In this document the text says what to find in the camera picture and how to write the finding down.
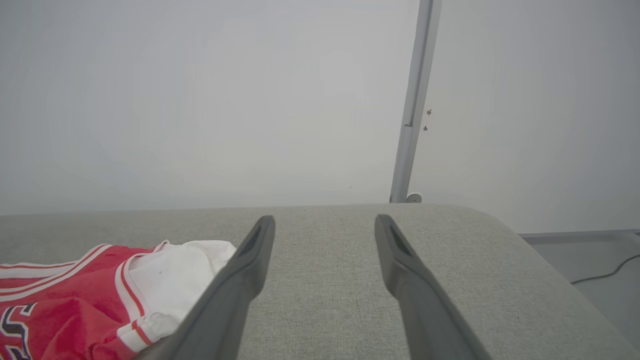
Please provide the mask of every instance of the red jersey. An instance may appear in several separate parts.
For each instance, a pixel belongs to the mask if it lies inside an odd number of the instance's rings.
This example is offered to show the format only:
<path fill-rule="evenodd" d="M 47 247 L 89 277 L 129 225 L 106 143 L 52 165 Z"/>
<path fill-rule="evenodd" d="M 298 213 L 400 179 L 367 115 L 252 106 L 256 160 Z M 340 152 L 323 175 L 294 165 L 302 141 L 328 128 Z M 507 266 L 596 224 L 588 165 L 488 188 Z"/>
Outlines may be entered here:
<path fill-rule="evenodd" d="M 225 241 L 164 241 L 0 265 L 0 359 L 130 359 L 176 330 L 234 251 Z"/>

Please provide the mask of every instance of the black cable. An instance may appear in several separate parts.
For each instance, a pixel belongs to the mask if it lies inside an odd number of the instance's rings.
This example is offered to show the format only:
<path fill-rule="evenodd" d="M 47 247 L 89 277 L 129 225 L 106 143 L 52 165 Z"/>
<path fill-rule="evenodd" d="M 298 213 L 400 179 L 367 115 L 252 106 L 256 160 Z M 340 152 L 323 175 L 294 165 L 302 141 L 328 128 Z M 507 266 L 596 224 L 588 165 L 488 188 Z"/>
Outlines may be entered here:
<path fill-rule="evenodd" d="M 624 264 L 628 263 L 630 260 L 633 260 L 633 259 L 635 259 L 635 258 L 640 258 L 640 254 L 635 255 L 635 256 L 632 256 L 631 258 L 628 258 L 628 259 L 624 260 L 624 261 L 622 262 L 622 264 L 618 265 L 618 268 L 617 268 L 617 269 L 615 269 L 615 271 L 614 271 L 614 272 L 612 272 L 611 274 L 607 274 L 607 275 L 600 275 L 600 276 L 594 276 L 594 277 L 587 277 L 586 279 L 580 279 L 580 280 L 572 281 L 572 282 L 571 282 L 571 284 L 572 284 L 572 285 L 574 285 L 574 284 L 577 284 L 578 282 L 582 282 L 582 281 L 595 280 L 595 279 L 602 279 L 603 277 L 609 277 L 609 276 L 612 276 L 612 275 L 616 275 L 616 274 L 620 271 L 620 268 L 622 268 L 622 266 L 623 266 Z"/>

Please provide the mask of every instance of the white fabric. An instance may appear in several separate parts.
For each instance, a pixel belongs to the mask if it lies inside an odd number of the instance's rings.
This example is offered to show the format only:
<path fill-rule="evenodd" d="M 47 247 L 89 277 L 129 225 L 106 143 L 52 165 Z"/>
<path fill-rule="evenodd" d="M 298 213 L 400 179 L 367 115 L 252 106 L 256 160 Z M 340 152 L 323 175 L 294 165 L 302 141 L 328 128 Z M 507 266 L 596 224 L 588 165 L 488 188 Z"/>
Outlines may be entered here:
<path fill-rule="evenodd" d="M 131 261 L 129 277 L 149 310 L 138 324 L 152 341 L 175 332 L 235 252 L 227 241 L 167 243 Z"/>

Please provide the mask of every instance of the white backdrop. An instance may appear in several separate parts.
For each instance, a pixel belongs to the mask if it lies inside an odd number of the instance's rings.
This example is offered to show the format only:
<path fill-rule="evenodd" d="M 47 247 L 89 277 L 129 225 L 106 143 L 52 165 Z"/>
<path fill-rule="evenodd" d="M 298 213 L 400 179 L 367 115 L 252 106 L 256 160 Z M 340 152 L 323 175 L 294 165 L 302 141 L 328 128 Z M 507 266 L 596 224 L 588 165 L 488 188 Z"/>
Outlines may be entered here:
<path fill-rule="evenodd" d="M 640 2 L 443 0 L 410 192 L 518 233 L 640 229 Z"/>
<path fill-rule="evenodd" d="M 417 8 L 3 1 L 0 215 L 387 202 Z"/>

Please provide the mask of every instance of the fabric texture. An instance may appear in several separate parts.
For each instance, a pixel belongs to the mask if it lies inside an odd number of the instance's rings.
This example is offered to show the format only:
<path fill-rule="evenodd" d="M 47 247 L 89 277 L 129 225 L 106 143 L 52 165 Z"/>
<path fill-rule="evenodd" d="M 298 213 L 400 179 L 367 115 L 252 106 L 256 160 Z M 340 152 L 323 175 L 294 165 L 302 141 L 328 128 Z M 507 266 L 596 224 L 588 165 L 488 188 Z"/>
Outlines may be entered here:
<path fill-rule="evenodd" d="M 0 265 L 0 359 L 131 359 L 175 332 L 235 250 L 102 244 L 73 262 Z"/>
<path fill-rule="evenodd" d="M 408 359 L 384 287 L 374 219 L 393 217 L 494 359 L 638 359 L 612 325 L 497 219 L 438 204 L 129 211 L 0 217 L 0 262 L 58 262 L 78 248 L 162 239 L 238 246 L 273 215 L 276 237 L 240 359 Z M 144 351 L 153 359 L 162 345 Z"/>

